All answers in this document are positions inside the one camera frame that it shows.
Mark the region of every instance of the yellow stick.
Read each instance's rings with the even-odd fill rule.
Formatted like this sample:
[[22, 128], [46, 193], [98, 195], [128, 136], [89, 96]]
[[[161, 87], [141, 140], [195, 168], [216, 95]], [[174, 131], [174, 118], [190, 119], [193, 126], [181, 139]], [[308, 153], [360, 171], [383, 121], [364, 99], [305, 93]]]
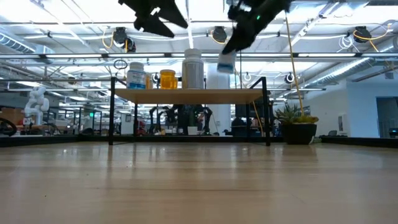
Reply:
[[287, 37], [288, 37], [288, 39], [289, 39], [290, 58], [292, 59], [294, 82], [295, 82], [295, 84], [296, 84], [298, 99], [300, 100], [301, 114], [302, 114], [302, 116], [303, 116], [303, 115], [304, 115], [303, 100], [301, 99], [300, 88], [299, 88], [299, 84], [297, 83], [296, 69], [295, 69], [295, 67], [294, 67], [293, 47], [292, 47], [292, 40], [290, 39], [290, 29], [289, 29], [289, 22], [288, 22], [288, 20], [287, 20], [287, 14], [286, 14], [286, 27], [287, 27]]

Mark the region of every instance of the plastic bottle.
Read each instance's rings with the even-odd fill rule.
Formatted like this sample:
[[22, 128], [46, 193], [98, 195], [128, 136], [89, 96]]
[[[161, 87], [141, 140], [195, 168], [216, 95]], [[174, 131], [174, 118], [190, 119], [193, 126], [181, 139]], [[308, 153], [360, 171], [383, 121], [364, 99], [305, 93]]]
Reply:
[[199, 49], [187, 49], [185, 60], [182, 62], [182, 88], [204, 89], [204, 70], [201, 51]]
[[152, 80], [152, 74], [147, 73], [146, 75], [146, 89], [151, 90], [154, 88], [154, 81]]
[[162, 90], [174, 90], [177, 88], [175, 81], [175, 71], [162, 70], [160, 71], [160, 88]]
[[133, 90], [145, 90], [146, 76], [147, 74], [144, 71], [143, 63], [130, 63], [130, 70], [127, 72], [127, 88]]

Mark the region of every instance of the white wall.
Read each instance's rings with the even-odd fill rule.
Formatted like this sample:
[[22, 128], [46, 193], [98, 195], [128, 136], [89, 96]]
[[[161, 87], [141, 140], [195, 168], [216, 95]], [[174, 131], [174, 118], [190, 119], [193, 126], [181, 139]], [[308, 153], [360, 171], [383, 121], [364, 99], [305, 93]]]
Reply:
[[377, 97], [398, 96], [398, 86], [380, 83], [348, 83], [351, 136], [379, 138]]
[[[303, 106], [309, 106], [311, 115], [317, 116], [317, 136], [328, 135], [329, 131], [339, 130], [338, 117], [348, 114], [346, 82], [327, 86], [326, 91], [310, 91], [303, 101]], [[344, 131], [338, 134], [350, 136], [349, 124], [343, 123]]]

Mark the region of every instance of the yellow jar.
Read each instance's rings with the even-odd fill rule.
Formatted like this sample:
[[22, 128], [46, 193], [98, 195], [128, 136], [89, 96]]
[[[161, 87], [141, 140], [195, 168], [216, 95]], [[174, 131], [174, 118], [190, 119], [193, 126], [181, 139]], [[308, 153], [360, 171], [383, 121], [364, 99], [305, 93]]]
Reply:
[[177, 89], [177, 83], [175, 80], [175, 71], [173, 70], [160, 71], [160, 88], [162, 90]]

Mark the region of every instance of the black plant pot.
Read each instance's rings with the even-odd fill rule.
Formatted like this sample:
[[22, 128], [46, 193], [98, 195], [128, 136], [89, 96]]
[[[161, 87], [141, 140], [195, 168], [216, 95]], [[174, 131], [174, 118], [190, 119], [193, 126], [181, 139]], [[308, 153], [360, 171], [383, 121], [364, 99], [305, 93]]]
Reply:
[[286, 124], [281, 127], [287, 144], [310, 144], [317, 133], [316, 124]]

